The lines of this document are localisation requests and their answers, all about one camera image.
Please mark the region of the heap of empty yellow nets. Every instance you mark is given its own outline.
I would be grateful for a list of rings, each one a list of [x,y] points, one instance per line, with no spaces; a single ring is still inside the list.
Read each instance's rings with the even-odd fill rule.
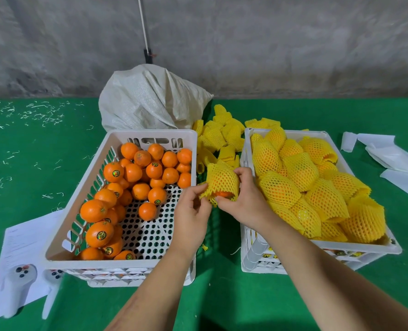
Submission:
[[[242,135],[245,128],[264,128],[270,132],[264,136],[278,151],[283,147],[287,137],[280,122],[268,118],[251,119],[244,123],[235,119],[223,105],[214,106],[215,116],[204,123],[194,122],[193,130],[198,135],[196,172],[203,174],[211,163],[223,161],[232,168],[240,166],[240,156],[245,144]]]

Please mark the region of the white slatted plastic crate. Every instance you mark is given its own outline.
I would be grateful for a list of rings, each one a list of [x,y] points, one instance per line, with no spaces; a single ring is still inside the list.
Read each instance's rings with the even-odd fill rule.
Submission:
[[[254,134],[265,136],[268,132],[269,129],[264,128],[245,129],[246,139],[240,156],[240,165],[241,167],[250,167],[253,177],[255,177],[255,169],[252,162],[250,137]],[[285,130],[285,133],[289,139],[297,141],[303,139],[305,136],[320,138],[327,141],[338,154],[339,159],[337,166],[339,171],[354,175],[349,165],[340,154],[338,147],[334,144],[333,139],[327,132]],[[312,240],[312,242],[354,271],[385,255],[399,255],[403,251],[394,234],[388,227],[386,227],[386,234],[382,237],[380,244],[356,244],[324,240]],[[243,224],[241,224],[241,269],[243,272],[258,274],[287,274],[275,252],[269,248],[266,240],[261,235],[256,234],[253,229],[248,228]]]

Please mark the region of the white rod with black clamp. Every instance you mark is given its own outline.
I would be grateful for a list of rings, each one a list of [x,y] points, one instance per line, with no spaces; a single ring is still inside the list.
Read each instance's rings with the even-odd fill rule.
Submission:
[[[146,64],[153,64],[154,55],[152,54],[152,50],[150,49],[149,39],[146,32],[146,25],[145,25],[145,14],[144,14],[144,7],[142,0],[137,0],[139,13],[141,18],[141,25],[142,25],[142,33],[144,38],[144,58]]]

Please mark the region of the person's right forearm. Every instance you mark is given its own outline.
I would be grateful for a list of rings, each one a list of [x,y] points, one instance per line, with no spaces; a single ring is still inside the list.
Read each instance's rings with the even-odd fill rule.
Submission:
[[[408,331],[408,309],[275,214],[255,230],[284,266],[322,331]]]

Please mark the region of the person's left hand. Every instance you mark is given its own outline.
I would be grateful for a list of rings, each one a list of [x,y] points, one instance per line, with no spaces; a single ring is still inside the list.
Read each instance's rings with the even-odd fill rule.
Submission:
[[[181,192],[174,210],[174,232],[168,254],[191,260],[203,243],[207,222],[195,217],[194,200],[207,188],[207,183],[188,187]]]

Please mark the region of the white handheld controller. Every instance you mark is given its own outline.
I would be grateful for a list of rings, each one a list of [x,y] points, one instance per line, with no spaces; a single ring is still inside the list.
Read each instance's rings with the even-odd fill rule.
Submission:
[[[37,269],[31,264],[20,264],[9,268],[4,279],[4,295],[6,298],[3,317],[15,316],[25,304],[29,289],[36,281]]]
[[[57,297],[64,274],[64,271],[61,269],[45,269],[42,273],[42,277],[49,287],[49,293],[47,294],[47,298],[42,311],[43,320],[46,320],[49,316],[54,301]]]

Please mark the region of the yellow foam net sleeve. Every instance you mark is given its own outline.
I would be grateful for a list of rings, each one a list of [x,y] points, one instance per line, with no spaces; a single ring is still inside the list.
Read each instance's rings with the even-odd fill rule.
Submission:
[[[207,166],[207,188],[200,194],[199,198],[206,198],[213,207],[217,207],[214,193],[217,191],[229,191],[234,194],[231,201],[236,201],[239,196],[240,180],[234,169],[224,161],[210,163]]]

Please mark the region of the white crate with perforated bottom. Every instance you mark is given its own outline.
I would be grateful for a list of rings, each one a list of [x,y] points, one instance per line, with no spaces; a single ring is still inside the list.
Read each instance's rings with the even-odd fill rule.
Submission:
[[[187,148],[193,153],[191,185],[196,185],[197,133],[190,129],[114,130],[99,145],[80,183],[51,230],[40,261],[45,269],[59,269],[87,282],[90,287],[138,287],[165,255],[174,232],[174,208],[182,192],[176,184],[167,185],[167,201],[157,206],[157,217],[143,221],[138,208],[143,201],[127,206],[123,228],[123,248],[132,251],[136,260],[78,260],[79,252],[88,247],[85,236],[90,224],[79,214],[80,207],[93,199],[94,192],[106,184],[106,164],[122,158],[121,145],[131,142],[146,150],[159,143],[165,150],[178,152]]]

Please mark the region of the pile of bare oranges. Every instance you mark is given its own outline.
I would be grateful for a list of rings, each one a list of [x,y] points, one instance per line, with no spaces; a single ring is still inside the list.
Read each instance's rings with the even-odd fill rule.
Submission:
[[[88,247],[77,259],[136,260],[135,254],[123,248],[123,228],[120,223],[126,207],[135,200],[143,201],[138,214],[143,221],[157,217],[157,206],[167,201],[166,186],[180,189],[191,185],[191,150],[165,150],[161,144],[151,144],[142,150],[134,143],[121,145],[119,161],[105,165],[105,186],[94,192],[93,199],[80,207],[80,217],[90,224],[86,232]]]

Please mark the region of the white woven sack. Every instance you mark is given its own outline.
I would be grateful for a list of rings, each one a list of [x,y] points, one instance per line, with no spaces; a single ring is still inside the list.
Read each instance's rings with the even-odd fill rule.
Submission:
[[[213,95],[166,68],[141,64],[115,71],[99,97],[105,131],[191,129]]]

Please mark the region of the person's left forearm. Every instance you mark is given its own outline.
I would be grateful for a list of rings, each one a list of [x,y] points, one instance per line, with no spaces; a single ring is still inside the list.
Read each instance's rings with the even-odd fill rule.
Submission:
[[[104,331],[173,331],[181,292],[198,245],[171,245]]]

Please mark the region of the green felt table cover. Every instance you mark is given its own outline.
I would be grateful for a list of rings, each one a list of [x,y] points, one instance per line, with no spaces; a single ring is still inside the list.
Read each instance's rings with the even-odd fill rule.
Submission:
[[[408,152],[408,98],[214,100],[205,119],[214,115],[214,104],[222,104],[241,122],[265,117],[289,130],[326,131],[338,147],[346,131],[390,134]],[[343,156],[385,207],[387,224],[403,249],[401,255],[382,257],[359,272],[408,307],[408,194],[380,178],[383,168],[361,143]],[[6,228],[48,213],[0,213],[0,253]],[[196,279],[182,292],[174,330],[317,330],[288,276],[241,270],[240,243],[239,223],[213,209],[204,241],[209,249],[199,250]],[[46,320],[41,318],[45,300],[40,299],[13,318],[0,318],[0,331],[102,331],[134,292],[91,288],[65,276]]]

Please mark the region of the pile of net-wrapped oranges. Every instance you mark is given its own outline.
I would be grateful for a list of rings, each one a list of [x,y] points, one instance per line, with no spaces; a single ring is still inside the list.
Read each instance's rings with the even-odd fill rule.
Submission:
[[[282,127],[250,136],[258,187],[275,213],[308,239],[375,244],[386,236],[384,207],[371,188],[337,168],[324,139],[287,137]]]

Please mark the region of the scattered white shreds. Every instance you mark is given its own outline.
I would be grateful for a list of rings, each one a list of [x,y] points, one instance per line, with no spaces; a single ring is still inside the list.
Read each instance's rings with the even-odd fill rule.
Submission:
[[[96,98],[0,100],[0,213],[62,209],[104,135]]]

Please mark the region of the printed white paper sheet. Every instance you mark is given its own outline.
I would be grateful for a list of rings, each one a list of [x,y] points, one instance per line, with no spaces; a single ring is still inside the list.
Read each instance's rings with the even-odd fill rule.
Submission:
[[[47,297],[49,287],[42,275],[46,267],[40,259],[40,253],[62,215],[63,210],[58,210],[5,230],[0,254],[0,317],[3,317],[6,302],[4,279],[11,267],[31,263],[37,269],[36,281],[32,283],[24,305]]]

